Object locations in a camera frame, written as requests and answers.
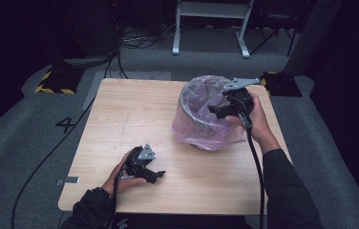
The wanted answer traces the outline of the grey tape strip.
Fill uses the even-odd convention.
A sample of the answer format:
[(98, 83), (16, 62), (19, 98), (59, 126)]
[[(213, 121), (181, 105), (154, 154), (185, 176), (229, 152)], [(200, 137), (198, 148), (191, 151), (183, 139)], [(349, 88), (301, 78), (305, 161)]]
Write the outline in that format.
[(79, 177), (64, 177), (64, 178), (58, 178), (55, 182), (56, 186), (62, 186), (66, 183), (79, 183), (80, 178)]

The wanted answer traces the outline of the person's black clothing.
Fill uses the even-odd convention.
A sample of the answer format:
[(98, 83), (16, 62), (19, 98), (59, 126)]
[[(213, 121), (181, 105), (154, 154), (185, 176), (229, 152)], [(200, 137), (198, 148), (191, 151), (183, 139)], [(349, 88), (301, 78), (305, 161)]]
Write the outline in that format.
[(111, 229), (252, 229), (243, 216), (116, 214)]

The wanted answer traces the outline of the black yellow striped base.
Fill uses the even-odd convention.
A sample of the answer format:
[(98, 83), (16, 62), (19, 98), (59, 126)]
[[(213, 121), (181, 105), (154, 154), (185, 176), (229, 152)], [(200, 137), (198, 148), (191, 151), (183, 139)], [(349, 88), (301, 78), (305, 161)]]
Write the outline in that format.
[(284, 72), (263, 72), (260, 78), (269, 96), (302, 96), (294, 77)]
[(35, 91), (48, 94), (76, 94), (84, 72), (84, 69), (77, 68), (65, 70), (49, 68)]

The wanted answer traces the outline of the white metal stand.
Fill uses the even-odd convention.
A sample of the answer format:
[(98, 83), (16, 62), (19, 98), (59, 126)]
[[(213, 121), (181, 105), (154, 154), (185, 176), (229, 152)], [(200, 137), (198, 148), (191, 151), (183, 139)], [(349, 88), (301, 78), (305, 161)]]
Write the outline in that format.
[(250, 52), (244, 41), (244, 33), (252, 12), (255, 0), (246, 0), (246, 3), (208, 3), (177, 0), (176, 28), (173, 41), (172, 54), (180, 53), (180, 20), (182, 17), (210, 17), (225, 19), (242, 19), (242, 26), (236, 32), (236, 38), (244, 58), (250, 57)]

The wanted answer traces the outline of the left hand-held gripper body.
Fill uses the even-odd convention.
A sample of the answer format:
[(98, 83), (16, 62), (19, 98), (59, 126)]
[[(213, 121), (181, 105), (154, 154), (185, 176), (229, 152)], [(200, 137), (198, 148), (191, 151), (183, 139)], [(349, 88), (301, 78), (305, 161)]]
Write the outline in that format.
[(155, 172), (146, 166), (156, 158), (149, 144), (135, 147), (127, 157), (126, 173), (132, 177), (153, 177)]

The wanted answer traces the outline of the black tripod stand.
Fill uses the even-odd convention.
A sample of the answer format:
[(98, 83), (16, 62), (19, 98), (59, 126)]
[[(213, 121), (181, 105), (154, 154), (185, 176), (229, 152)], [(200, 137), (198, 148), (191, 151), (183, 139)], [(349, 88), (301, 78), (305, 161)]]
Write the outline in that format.
[[(260, 30), (261, 35), (264, 37), (264, 40), (250, 53), (253, 54), (270, 38), (273, 36), (278, 36), (280, 31), (284, 31), (290, 40), (286, 56), (290, 56), (297, 34), (298, 20), (299, 18), (295, 13), (266, 13), (262, 11), (258, 21), (258, 29)], [(264, 28), (272, 29), (272, 32), (268, 36), (265, 36)]]

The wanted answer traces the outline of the person's left hand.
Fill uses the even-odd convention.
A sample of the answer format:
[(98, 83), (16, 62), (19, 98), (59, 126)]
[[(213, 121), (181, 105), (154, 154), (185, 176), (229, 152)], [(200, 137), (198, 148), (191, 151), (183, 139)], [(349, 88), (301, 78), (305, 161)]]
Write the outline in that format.
[(114, 194), (121, 193), (128, 188), (136, 187), (136, 186), (146, 183), (146, 180), (142, 177), (125, 178), (125, 179), (119, 179), (118, 181), (115, 181), (115, 177), (118, 174), (120, 167), (124, 164), (124, 162), (129, 154), (130, 153), (126, 153), (124, 155), (122, 160), (112, 170), (109, 177), (106, 179), (106, 181), (101, 186), (101, 188), (103, 190), (105, 190), (110, 197), (112, 197)]

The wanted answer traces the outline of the grey pillar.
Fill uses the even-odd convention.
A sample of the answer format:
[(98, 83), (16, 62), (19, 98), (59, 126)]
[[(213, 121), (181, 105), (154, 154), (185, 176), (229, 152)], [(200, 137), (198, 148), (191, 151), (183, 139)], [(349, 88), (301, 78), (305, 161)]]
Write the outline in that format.
[(321, 43), (327, 36), (332, 21), (343, 0), (316, 0), (288, 61), (284, 73), (290, 76), (304, 75)]

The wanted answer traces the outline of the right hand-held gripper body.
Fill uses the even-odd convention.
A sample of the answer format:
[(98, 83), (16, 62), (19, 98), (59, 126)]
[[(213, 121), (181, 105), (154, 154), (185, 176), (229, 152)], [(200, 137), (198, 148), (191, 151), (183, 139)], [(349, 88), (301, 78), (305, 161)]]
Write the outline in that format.
[(246, 87), (258, 84), (259, 82), (258, 78), (234, 78), (232, 81), (225, 83), (222, 95), (229, 102), (229, 105), (226, 105), (224, 110), (233, 112), (234, 116), (239, 113), (249, 115), (254, 103)]

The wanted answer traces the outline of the person's right hand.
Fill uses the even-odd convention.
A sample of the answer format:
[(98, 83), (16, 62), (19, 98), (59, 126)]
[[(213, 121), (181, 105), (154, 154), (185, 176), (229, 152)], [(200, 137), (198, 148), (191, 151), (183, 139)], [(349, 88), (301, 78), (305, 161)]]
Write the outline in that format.
[(250, 92), (250, 95), (254, 103), (254, 108), (249, 115), (252, 121), (251, 134), (253, 139), (257, 141), (262, 147), (278, 148), (279, 143), (268, 126), (260, 98), (252, 92)]

